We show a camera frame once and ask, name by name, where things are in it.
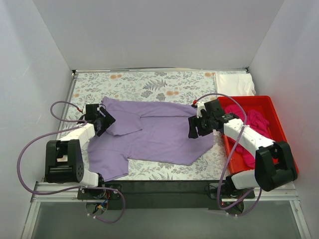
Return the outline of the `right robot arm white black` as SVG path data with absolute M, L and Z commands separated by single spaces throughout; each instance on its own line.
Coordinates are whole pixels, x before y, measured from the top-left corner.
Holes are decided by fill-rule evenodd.
M 219 131 L 235 140 L 253 156 L 255 168 L 226 177 L 222 184 L 231 198 L 239 197 L 244 189 L 260 187 L 269 192 L 297 179 L 298 173 L 289 144 L 267 138 L 245 125 L 234 113 L 226 113 L 219 100 L 194 101 L 196 115 L 189 117 L 188 137 L 196 139 Z

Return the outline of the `purple t shirt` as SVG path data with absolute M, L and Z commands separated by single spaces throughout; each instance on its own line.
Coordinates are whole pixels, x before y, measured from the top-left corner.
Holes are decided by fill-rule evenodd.
M 89 169 L 111 181 L 129 173 L 129 159 L 191 165 L 214 146 L 214 135 L 188 137 L 189 105 L 169 102 L 120 101 L 102 104 L 116 120 L 88 144 Z

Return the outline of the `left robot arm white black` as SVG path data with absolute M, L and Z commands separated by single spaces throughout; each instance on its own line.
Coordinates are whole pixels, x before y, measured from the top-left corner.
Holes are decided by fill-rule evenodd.
M 100 137 L 116 120 L 103 104 L 88 104 L 79 126 L 66 136 L 51 140 L 46 145 L 45 180 L 48 183 L 77 183 L 89 187 L 95 199 L 105 196 L 106 187 L 101 176 L 84 167 L 82 147 L 94 137 Z

